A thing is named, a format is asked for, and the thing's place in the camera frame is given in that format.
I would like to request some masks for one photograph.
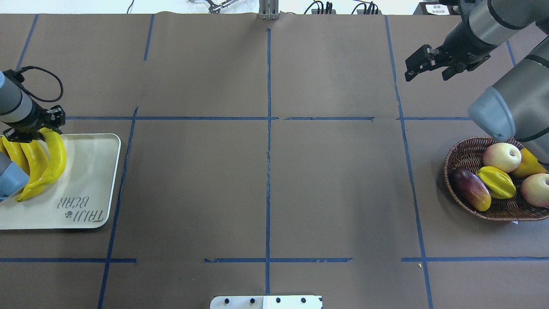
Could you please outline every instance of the plastic tray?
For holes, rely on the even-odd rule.
[[[63,134],[67,165],[44,191],[21,203],[0,203],[0,229],[90,229],[109,218],[120,156],[115,134]],[[46,144],[40,144],[47,153]]]

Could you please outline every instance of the white bracket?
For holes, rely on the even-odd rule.
[[[278,19],[278,0],[259,0],[259,19]]]
[[[322,296],[218,296],[210,309],[322,309]]]

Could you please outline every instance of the wicker basket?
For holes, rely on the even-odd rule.
[[[522,146],[515,139],[506,141],[522,149]],[[517,193],[512,198],[498,200],[492,198],[492,205],[487,211],[479,212],[469,203],[462,201],[450,186],[448,174],[458,167],[465,167],[476,173],[483,166],[482,154],[488,146],[497,143],[491,137],[471,137],[455,144],[444,161],[444,182],[450,195],[463,209],[469,213],[486,220],[491,221],[539,221],[549,217],[549,208],[535,207],[526,202],[520,194],[520,185],[525,178],[513,179],[517,187]]]

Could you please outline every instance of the bunch of bananas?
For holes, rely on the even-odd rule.
[[[48,147],[49,159],[38,141],[28,144],[9,142],[5,136],[2,136],[0,151],[29,175],[29,183],[15,198],[17,202],[37,196],[47,185],[57,181],[65,170],[66,151],[61,136],[47,128],[40,129],[40,133],[44,136]]]

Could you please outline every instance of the white floor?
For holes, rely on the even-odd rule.
[[[130,13],[150,14],[162,11],[175,13],[207,13],[205,0],[135,0]],[[9,14],[124,14],[131,0],[0,0],[0,13]],[[421,0],[377,0],[374,1],[383,14],[411,15]],[[312,0],[280,0],[283,12],[303,14]],[[333,0],[337,14],[350,14],[358,4],[353,0]],[[259,0],[239,0],[222,10],[222,13],[258,12]]]

